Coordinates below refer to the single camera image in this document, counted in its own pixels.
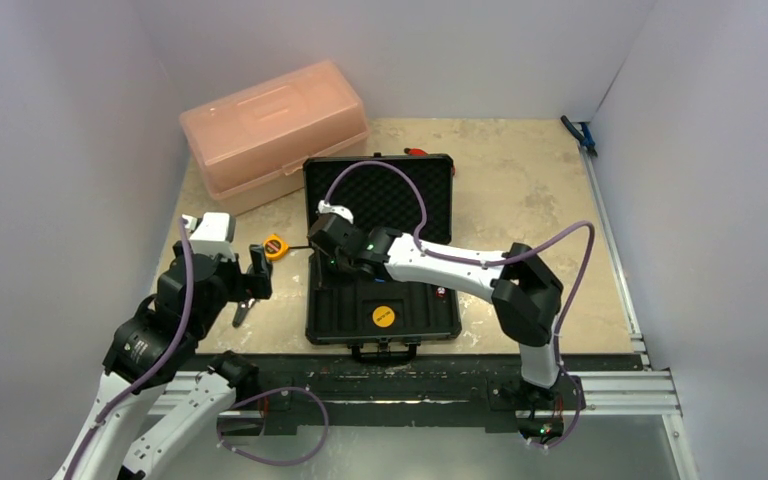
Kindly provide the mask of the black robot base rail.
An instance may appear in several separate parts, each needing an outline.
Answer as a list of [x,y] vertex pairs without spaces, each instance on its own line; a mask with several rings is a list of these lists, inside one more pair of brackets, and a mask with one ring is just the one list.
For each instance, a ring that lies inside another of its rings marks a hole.
[[[196,383],[215,357],[196,355],[168,391],[184,391],[186,380]],[[236,400],[222,424],[264,420],[269,435],[292,435],[327,417],[330,426],[469,427],[553,438],[562,433],[562,420],[586,404],[576,399],[585,375],[643,369],[631,354],[567,355],[573,376],[542,393],[525,386],[516,354],[423,355],[385,363],[342,355],[242,357],[257,367],[259,388]]]

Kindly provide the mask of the yellow big blind button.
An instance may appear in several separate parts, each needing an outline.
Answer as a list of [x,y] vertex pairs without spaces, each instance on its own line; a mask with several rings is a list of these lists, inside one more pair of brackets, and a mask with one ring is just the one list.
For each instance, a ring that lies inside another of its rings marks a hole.
[[372,322],[379,328],[389,328],[395,323],[396,312],[386,305],[376,307],[372,312]]

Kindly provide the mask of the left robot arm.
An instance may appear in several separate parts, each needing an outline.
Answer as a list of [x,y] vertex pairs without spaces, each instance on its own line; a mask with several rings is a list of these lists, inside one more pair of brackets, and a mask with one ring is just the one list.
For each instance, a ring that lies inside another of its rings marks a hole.
[[244,409],[257,399],[257,367],[225,352],[171,411],[141,429],[225,306],[272,294],[272,265],[260,245],[250,247],[246,271],[235,253],[198,253],[187,241],[173,251],[155,293],[116,330],[92,409],[55,478],[157,479],[223,409]]

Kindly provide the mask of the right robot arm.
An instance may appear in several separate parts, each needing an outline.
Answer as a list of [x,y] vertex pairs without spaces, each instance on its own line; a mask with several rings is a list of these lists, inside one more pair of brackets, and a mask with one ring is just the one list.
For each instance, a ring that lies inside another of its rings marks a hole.
[[357,278],[423,283],[491,304],[502,332],[519,346],[521,392],[544,407],[561,391],[554,329],[563,285],[529,246],[473,251],[422,242],[392,228],[369,232],[336,213],[318,216],[309,243],[337,270]]

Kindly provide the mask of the black foam-lined poker case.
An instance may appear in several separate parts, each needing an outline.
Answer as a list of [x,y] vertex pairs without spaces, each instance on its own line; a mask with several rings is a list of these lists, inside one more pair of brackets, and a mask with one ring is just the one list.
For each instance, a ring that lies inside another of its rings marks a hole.
[[[347,207],[356,225],[410,233],[426,215],[421,237],[452,239],[454,161],[446,154],[381,156],[351,173],[355,157],[312,158],[303,166],[307,222],[330,199]],[[326,255],[308,258],[305,335],[318,346],[344,345],[358,361],[411,359],[425,341],[450,340],[462,330],[454,291],[416,282],[358,279],[337,270]]]

